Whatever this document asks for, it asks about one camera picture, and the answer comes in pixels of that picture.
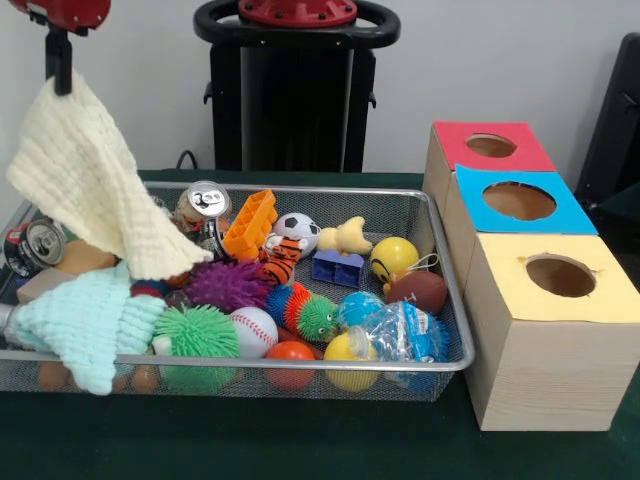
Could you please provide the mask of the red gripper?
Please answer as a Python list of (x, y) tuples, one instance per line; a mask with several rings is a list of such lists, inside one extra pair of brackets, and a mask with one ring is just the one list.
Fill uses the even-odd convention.
[(86, 36), (99, 28), (110, 12), (110, 0), (9, 0), (18, 11), (50, 28), (45, 38), (45, 78), (55, 75), (55, 93), (72, 90), (72, 45), (68, 32)]

